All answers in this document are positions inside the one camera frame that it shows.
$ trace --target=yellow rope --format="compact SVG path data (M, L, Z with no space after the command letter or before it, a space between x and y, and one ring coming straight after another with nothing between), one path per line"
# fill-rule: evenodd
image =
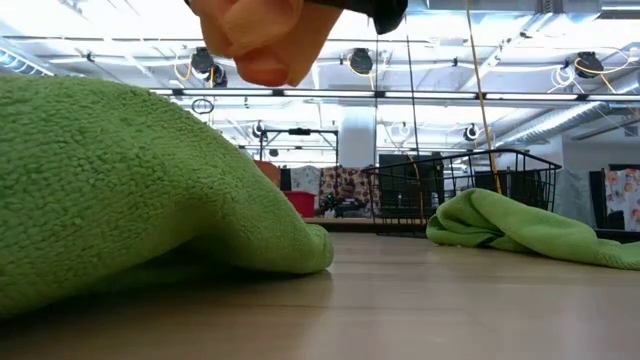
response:
M484 95L482 94L482 85L480 83L480 72L478 70L478 55L476 53L476 42L473 38L473 26L471 24L471 0L466 1L467 8L467 22L469 24L469 37L471 39L471 52L473 53L473 68L476 74L476 85L478 86L478 96L480 97L480 109L482 110L482 123L484 124L484 133L487 139L487 147L491 150L491 133L489 132L489 124L487 123L487 113L484 107ZM496 160L492 153L489 154L489 161L491 161L491 170L493 176L496 179L496 190L498 194L502 194L502 188L500 186L500 178L498 177L498 170L496 168Z

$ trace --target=yellow cable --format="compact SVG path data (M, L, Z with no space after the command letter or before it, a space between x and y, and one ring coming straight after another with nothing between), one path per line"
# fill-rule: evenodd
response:
M480 109L482 110L482 123L484 124L484 133L487 139L487 147L491 151L491 133L489 132L489 124L487 123L487 112L484 107L484 95L482 94L482 85L480 83L480 72L478 70L478 54L476 53L476 42L473 38L473 26L471 24L471 0L466 1L467 8L467 23L469 24L469 38L471 40L471 52L473 53L473 68L476 73L476 85L478 86L478 96L480 97ZM502 195L502 188L500 186L500 178L498 177L498 170L496 169L496 159L493 153L489 153L489 161L491 161L491 170L493 176L496 179L496 190L498 194Z
M180 79L182 81L189 80L189 77L191 76L191 60L193 60L193 55L191 55L189 57L189 66L188 66L188 69L187 69L187 75L186 76L180 75L180 72L178 72L178 64L173 64L173 71L176 73L176 76L178 77L178 79Z
M615 68L615 69L611 69L611 70L606 70L606 71L597 71L597 70L589 70L587 68L583 68L582 66L578 65L578 63L580 62L580 58L577 58L576 61L574 61L574 65L576 66L577 69L580 69L584 72L587 73L591 73L591 74L598 74L598 75L605 75L605 74L613 74L614 72L620 71L625 69L627 66L629 66L629 64L631 64L631 59L633 58L633 49L630 51L629 53L629 57L627 58L627 63Z

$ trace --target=printed fabric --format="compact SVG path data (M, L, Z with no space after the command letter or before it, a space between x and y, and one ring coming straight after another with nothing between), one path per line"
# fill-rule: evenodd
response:
M626 231L640 231L640 172L636 169L607 173L607 210L622 211Z

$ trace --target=metal basket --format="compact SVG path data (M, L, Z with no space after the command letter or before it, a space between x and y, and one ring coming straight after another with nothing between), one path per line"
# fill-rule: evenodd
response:
M496 159L496 175L490 154ZM499 192L526 205L553 211L560 168L522 151L499 149L426 159L421 156L416 161L363 172L373 199L370 206L374 222L426 224L438 206L471 188Z

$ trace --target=white column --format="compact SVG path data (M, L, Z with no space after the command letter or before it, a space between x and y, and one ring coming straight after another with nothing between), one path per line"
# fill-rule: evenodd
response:
M344 107L340 126L338 160L344 167L365 167L375 164L375 109Z

